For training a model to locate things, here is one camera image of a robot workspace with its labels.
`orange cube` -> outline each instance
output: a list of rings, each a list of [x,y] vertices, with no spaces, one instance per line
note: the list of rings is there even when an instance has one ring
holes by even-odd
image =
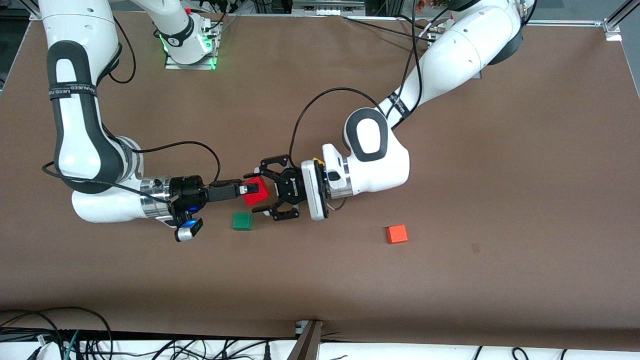
[[[389,244],[403,243],[407,240],[404,225],[393,225],[387,228],[387,241]]]

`green block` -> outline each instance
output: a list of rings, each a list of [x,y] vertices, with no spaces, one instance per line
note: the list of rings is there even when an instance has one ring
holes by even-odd
[[[249,231],[253,225],[251,213],[234,213],[234,230]]]

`robotic arm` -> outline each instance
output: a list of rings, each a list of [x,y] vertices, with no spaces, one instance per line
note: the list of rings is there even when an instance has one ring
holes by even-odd
[[[382,113],[362,108],[349,116],[342,131],[344,144],[351,151],[349,156],[343,156],[332,144],[325,144],[324,164],[317,160],[301,164],[299,172],[311,218],[328,217],[329,196],[336,199],[404,184],[409,177],[409,152],[400,144],[393,128],[407,119],[412,109],[462,85],[485,66],[513,54],[522,40],[522,19],[526,13],[523,9],[533,3],[534,0],[450,1],[454,25],[419,61],[422,97],[419,98],[416,67],[406,78],[404,87],[396,89],[379,104]]]
[[[211,52],[209,19],[187,14],[179,0],[133,2],[147,11],[176,62],[194,63]],[[40,8],[49,46],[49,97],[58,135],[54,164],[65,184],[74,190],[73,207],[82,219],[124,222],[156,218],[176,227],[176,240],[184,241],[202,226],[202,220],[192,219],[192,215],[207,202],[257,191],[240,180],[204,185],[200,176],[143,177],[143,155],[135,151],[140,150],[138,144],[105,131],[100,119],[96,87],[118,65],[122,49],[108,1],[41,0]]]

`brown table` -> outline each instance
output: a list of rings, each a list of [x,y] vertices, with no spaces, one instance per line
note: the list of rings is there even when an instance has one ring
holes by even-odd
[[[285,153],[302,107],[327,88],[384,98],[410,47],[340,17],[241,17],[217,70],[164,70],[146,15],[116,16],[138,72],[100,85],[103,121],[142,147],[208,143],[223,178]],[[289,336],[293,321],[320,318],[340,340],[640,350],[640,101],[623,50],[599,28],[529,27],[524,38],[396,130],[412,157],[405,185],[350,198],[323,222],[306,207],[287,222],[256,215],[248,233],[231,229],[242,200],[210,204],[196,239],[175,243],[152,220],[82,221],[71,191],[40,171],[56,135],[44,31],[32,24],[0,99],[0,306],[86,306],[119,331]],[[125,48],[115,73],[130,69]],[[295,160],[340,144],[347,116],[368,105],[323,97]],[[215,173],[198,147],[145,161],[150,176]],[[395,224],[407,243],[386,244]]]

